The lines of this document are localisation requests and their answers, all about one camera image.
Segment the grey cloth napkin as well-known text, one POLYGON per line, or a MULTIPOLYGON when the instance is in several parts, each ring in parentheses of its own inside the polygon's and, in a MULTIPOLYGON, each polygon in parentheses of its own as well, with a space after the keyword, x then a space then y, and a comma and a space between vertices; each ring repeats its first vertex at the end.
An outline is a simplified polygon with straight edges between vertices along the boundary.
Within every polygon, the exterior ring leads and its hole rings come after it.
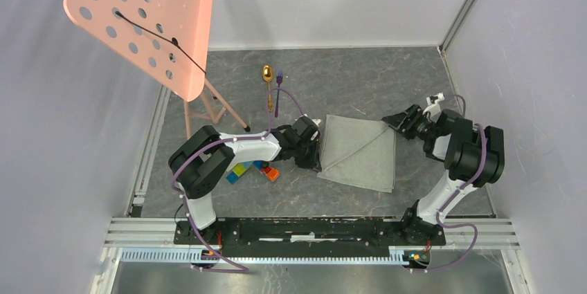
POLYGON ((377 192, 395 186, 396 135, 382 121, 327 115, 317 177, 377 192))

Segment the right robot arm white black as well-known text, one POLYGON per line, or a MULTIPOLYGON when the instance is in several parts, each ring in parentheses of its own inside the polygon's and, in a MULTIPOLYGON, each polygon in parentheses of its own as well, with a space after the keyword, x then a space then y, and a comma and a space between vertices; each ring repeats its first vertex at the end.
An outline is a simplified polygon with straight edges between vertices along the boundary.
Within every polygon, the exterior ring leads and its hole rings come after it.
POLYGON ((401 238, 408 244, 444 243, 447 214, 466 195, 502 176, 504 131, 475 124, 450 109, 441 110, 432 120, 416 104, 381 120, 406 140, 422 140, 426 157, 444 166, 444 174, 434 188, 405 211, 399 222, 401 238))

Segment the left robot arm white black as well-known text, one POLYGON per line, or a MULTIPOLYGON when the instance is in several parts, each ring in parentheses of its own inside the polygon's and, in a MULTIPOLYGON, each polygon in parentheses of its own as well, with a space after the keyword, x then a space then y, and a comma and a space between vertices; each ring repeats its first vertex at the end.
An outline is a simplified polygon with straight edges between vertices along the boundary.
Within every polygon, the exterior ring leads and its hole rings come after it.
POLYGON ((211 125, 196 131, 168 160, 172 189, 187 208, 191 235, 201 244, 216 238, 217 215, 211 193, 224 174, 240 163, 292 158, 299 168, 320 171, 318 123, 301 116, 292 125, 258 134, 225 134, 211 125))

